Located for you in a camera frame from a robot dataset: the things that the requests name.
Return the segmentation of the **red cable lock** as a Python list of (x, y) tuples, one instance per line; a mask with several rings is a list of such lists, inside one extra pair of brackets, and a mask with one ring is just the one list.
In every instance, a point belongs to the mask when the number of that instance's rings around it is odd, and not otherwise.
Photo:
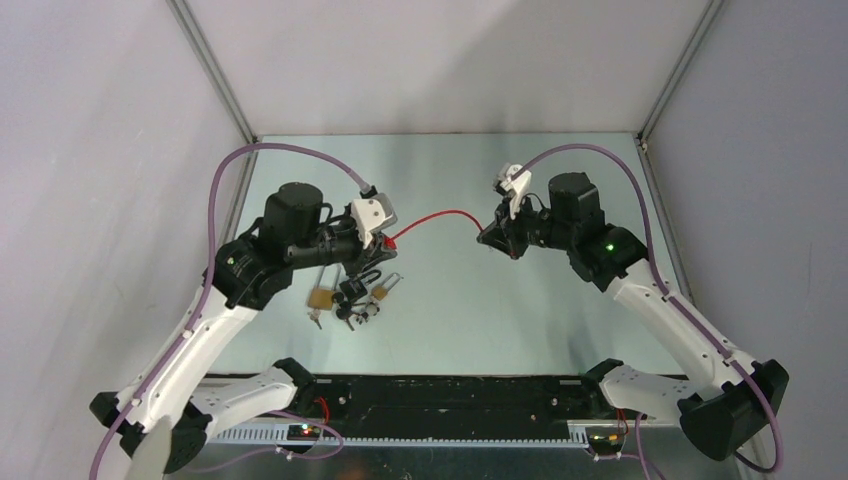
[(387, 236), (388, 246), (400, 258), (434, 264), (476, 265), (513, 262), (513, 257), (478, 244), (477, 235), (496, 217), (481, 217), (463, 208), (423, 214)]

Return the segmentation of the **black Kaijing padlock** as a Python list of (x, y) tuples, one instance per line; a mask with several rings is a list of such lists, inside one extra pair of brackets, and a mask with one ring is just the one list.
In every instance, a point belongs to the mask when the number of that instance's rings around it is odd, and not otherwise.
[(368, 293), (368, 287), (382, 276), (379, 269), (371, 269), (342, 281), (337, 292), (345, 301), (355, 302)]

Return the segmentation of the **black-headed keys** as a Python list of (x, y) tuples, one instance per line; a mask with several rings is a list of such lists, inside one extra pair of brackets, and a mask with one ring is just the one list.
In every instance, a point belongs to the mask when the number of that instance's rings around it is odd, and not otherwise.
[(353, 316), (353, 307), (355, 303), (360, 299), (360, 296), (354, 294), (352, 297), (344, 294), (343, 292), (335, 292), (333, 294), (332, 300), (336, 306), (335, 315), (336, 317), (345, 323), (345, 325), (351, 330), (354, 331), (354, 327), (351, 323), (351, 317)]

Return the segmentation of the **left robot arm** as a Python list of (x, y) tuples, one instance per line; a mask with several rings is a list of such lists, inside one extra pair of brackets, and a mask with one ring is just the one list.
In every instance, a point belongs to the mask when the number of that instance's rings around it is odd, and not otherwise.
[(154, 360), (124, 389), (92, 400), (91, 412), (130, 457), (129, 477), (177, 472), (219, 433), (254, 417), (311, 412), (315, 376), (292, 358), (218, 388), (202, 380), (296, 271), (338, 265), (356, 275), (393, 258), (386, 229), (395, 222), (388, 197), (375, 189), (339, 214), (310, 184), (287, 183), (270, 195), (249, 229), (213, 253), (195, 304)]

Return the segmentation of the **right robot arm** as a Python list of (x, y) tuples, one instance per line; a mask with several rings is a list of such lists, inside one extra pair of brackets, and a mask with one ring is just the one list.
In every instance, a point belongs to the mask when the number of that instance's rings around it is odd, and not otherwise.
[(548, 182), (548, 207), (528, 199), (531, 175), (510, 165), (494, 182), (502, 200), (479, 243), (517, 260), (529, 246), (560, 250), (585, 282), (635, 312), (684, 372), (649, 374), (608, 359), (582, 377), (585, 411), (606, 418), (617, 409), (681, 428), (702, 454), (720, 461), (768, 426), (789, 376), (775, 360), (759, 362), (722, 336), (680, 293), (656, 278), (649, 252), (631, 231), (610, 224), (597, 187), (584, 173)]

